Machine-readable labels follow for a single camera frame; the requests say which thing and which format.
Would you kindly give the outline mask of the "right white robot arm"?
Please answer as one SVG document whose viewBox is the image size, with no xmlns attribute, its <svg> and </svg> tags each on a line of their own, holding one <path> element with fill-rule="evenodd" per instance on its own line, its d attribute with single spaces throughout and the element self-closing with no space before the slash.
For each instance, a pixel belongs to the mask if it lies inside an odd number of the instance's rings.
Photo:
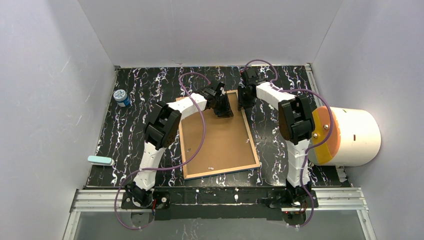
<svg viewBox="0 0 424 240">
<path fill-rule="evenodd" d="M 278 110 L 279 131 L 286 141 L 288 151 L 286 189 L 277 199 L 269 203 L 270 207 L 300 203 L 302 212 L 307 207 L 315 207 L 306 159 L 315 129 L 308 99 L 295 96 L 260 78 L 255 69 L 244 68 L 240 76 L 242 81 L 237 89 L 238 108 L 252 108 L 257 100 L 270 104 Z"/>
</svg>

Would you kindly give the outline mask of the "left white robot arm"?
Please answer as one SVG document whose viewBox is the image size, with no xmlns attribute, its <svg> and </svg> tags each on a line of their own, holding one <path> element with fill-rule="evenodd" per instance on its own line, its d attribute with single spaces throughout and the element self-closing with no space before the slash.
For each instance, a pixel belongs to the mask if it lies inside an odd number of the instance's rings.
<svg viewBox="0 0 424 240">
<path fill-rule="evenodd" d="M 223 82 L 213 80 L 190 96 L 168 103 L 159 101 L 153 106 L 144 128 L 144 149 L 139 171 L 133 182 L 125 186 L 125 192 L 141 208 L 150 207 L 154 201 L 156 172 L 165 149 L 176 140 L 181 120 L 208 109 L 212 109 L 219 118 L 233 117 Z"/>
</svg>

